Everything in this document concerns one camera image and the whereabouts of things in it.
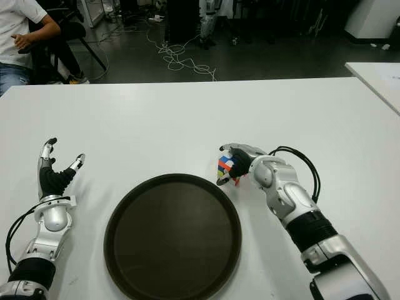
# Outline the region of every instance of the robotic arm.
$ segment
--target robotic arm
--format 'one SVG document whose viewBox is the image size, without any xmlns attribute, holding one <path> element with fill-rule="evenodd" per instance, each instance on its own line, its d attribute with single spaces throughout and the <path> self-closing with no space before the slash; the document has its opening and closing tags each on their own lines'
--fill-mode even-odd
<svg viewBox="0 0 400 300">
<path fill-rule="evenodd" d="M 28 244 L 18 263 L 11 256 L 9 246 L 10 236 L 12 238 L 19 225 L 7 237 L 6 251 L 11 274 L 8 282 L 0 286 L 1 300 L 48 299 L 48 290 L 56 272 L 56 261 L 72 226 L 69 210 L 76 206 L 75 197 L 63 196 L 63 193 L 85 159 L 85 155 L 81 154 L 66 170 L 54 172 L 52 165 L 56 160 L 50 158 L 50 154 L 56 142 L 56 138 L 48 140 L 40 153 L 37 166 L 39 204 L 22 215 L 12 227 L 30 213 L 34 214 L 39 225 L 36 237 Z M 13 271 L 10 261 L 16 264 Z"/>
<path fill-rule="evenodd" d="M 336 232 L 316 203 L 299 184 L 294 168 L 283 159 L 243 144 L 227 144 L 234 166 L 217 181 L 249 174 L 267 196 L 267 206 L 277 216 L 301 252 L 310 273 L 315 300 L 388 300 L 386 288 L 351 246 Z"/>
</svg>

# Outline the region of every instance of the black wire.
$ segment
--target black wire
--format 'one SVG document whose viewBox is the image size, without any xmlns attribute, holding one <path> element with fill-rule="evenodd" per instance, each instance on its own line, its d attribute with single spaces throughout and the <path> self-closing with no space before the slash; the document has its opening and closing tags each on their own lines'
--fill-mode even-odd
<svg viewBox="0 0 400 300">
<path fill-rule="evenodd" d="M 10 272 L 10 274 L 13 272 L 12 268 L 11 268 L 11 263 L 13 263 L 14 265 L 17 264 L 17 262 L 15 261 L 15 259 L 13 258 L 13 256 L 11 255 L 11 250 L 10 250 L 10 246 L 11 246 L 11 241 L 13 239 L 13 236 L 15 235 L 15 233 L 17 232 L 18 228 L 21 226 L 21 224 L 23 223 L 23 221 L 25 220 L 25 218 L 34 213 L 35 209 L 39 206 L 42 205 L 43 203 L 47 203 L 47 202 L 51 202 L 53 200 L 48 200 L 48 201 L 44 201 L 41 202 L 33 207 L 30 208 L 30 210 L 28 210 L 27 212 L 25 212 L 23 215 L 19 216 L 14 223 L 11 225 L 8 233 L 7 233 L 7 238 L 6 238 L 6 257 L 7 257 L 7 265 L 8 265 L 8 271 Z"/>
<path fill-rule="evenodd" d="M 297 149 L 287 147 L 287 146 L 279 146 L 275 150 L 272 150 L 269 155 L 275 155 L 277 152 L 288 152 L 292 153 L 293 155 L 297 156 L 299 159 L 304 161 L 308 168 L 311 171 L 312 179 L 314 181 L 314 191 L 312 192 L 312 200 L 317 203 L 319 193 L 321 192 L 321 179 L 319 177 L 318 171 L 315 168 L 314 164 L 309 160 L 309 158 L 304 155 L 302 152 L 298 151 Z"/>
</svg>

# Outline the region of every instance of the white table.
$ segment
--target white table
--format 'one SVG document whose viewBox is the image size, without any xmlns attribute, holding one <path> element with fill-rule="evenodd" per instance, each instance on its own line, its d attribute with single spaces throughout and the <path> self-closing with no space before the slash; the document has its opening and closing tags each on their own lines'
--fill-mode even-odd
<svg viewBox="0 0 400 300">
<path fill-rule="evenodd" d="M 319 205 L 400 299 L 400 119 L 356 78 L 13 87 L 0 98 L 0 238 L 38 201 L 36 161 L 56 136 L 55 168 L 79 153 L 87 161 L 66 194 L 75 194 L 74 227 L 59 261 L 52 299 L 126 299 L 103 258 L 108 219 L 134 186 L 165 173 L 215 181 L 218 147 L 266 151 L 288 145 L 306 153 L 322 180 Z M 311 175 L 286 158 L 311 190 Z M 299 251 L 248 179 L 223 186 L 242 223 L 237 270 L 214 297 L 311 299 Z M 12 245 L 34 236 L 29 218 Z M 0 247 L 0 281 L 8 277 Z"/>
<path fill-rule="evenodd" d="M 346 67 L 400 115 L 400 63 L 347 62 Z"/>
</svg>

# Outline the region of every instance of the robot finger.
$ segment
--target robot finger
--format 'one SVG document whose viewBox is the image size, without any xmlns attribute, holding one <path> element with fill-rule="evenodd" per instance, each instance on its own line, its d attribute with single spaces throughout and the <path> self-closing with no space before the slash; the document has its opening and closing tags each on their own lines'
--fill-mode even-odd
<svg viewBox="0 0 400 300">
<path fill-rule="evenodd" d="M 39 168 L 51 167 L 56 161 L 55 159 L 50 159 L 50 154 L 54 150 L 53 145 L 57 143 L 57 138 L 53 137 L 44 143 L 40 157 L 39 157 Z"/>
<path fill-rule="evenodd" d="M 231 179 L 231 175 L 229 173 L 224 174 L 222 177 L 217 179 L 217 186 L 223 186 Z"/>
<path fill-rule="evenodd" d="M 77 172 L 85 163 L 85 158 L 85 154 L 78 155 L 75 161 L 68 168 Z"/>
<path fill-rule="evenodd" d="M 238 148 L 239 146 L 240 146 L 240 144 L 230 143 L 230 144 L 222 145 L 221 147 L 219 147 L 219 150 L 220 151 L 224 151 L 224 150 L 230 151 L 232 148 Z"/>
</svg>

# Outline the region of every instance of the person's hand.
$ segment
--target person's hand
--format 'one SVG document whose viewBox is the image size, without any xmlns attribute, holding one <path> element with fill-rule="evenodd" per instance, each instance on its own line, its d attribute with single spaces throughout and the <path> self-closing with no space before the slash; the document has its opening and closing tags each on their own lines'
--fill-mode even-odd
<svg viewBox="0 0 400 300">
<path fill-rule="evenodd" d="M 14 44 L 18 49 L 24 49 L 32 44 L 28 34 L 13 34 Z"/>
</svg>

